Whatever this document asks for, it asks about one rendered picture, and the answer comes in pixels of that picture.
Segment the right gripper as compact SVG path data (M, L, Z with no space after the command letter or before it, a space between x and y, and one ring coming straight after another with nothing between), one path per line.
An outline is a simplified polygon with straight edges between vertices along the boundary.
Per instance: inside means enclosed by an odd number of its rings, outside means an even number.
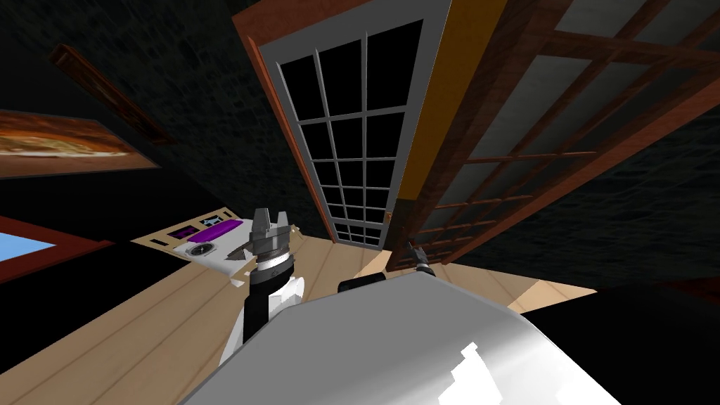
M402 227L401 228L403 232L403 236L401 237L401 241L403 242L402 247L406 249L412 260L416 264L427 264L428 257L423 250L423 248L416 243L416 232L411 232L408 227Z

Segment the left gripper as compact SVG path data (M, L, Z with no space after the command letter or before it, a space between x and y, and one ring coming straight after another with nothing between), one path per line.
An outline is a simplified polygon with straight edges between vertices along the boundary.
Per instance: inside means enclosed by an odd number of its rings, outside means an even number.
M278 212L276 227L271 227L268 209L257 208L247 251L258 258L274 258L289 253L291 231L287 212Z

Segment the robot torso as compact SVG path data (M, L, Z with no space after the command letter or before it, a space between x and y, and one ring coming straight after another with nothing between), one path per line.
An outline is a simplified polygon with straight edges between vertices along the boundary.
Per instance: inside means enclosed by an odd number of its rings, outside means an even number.
M619 405L527 319L413 272L283 309L179 405Z

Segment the brown lattice door leaf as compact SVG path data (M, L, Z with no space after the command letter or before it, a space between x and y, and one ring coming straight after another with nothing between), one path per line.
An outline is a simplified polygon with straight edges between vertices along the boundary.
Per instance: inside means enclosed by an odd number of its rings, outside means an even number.
M720 0L507 0L403 242L448 264L720 104Z

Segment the brown framed picture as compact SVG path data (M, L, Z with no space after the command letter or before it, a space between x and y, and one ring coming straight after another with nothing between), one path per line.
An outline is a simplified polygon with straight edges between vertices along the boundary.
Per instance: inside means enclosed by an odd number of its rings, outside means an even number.
M60 43L49 60L72 81L99 100L120 119L155 145L170 145L176 141L147 114L104 77L76 49Z

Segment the red framed blue window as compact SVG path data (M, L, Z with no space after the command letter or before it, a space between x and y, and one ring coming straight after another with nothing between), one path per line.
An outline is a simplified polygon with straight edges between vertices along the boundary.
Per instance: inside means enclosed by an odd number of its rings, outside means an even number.
M0 216L0 284L112 244Z

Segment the orange picture on wall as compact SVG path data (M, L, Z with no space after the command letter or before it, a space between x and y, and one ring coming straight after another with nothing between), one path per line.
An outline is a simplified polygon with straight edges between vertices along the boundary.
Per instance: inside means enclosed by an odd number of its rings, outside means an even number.
M156 167L95 120L0 110L0 179Z

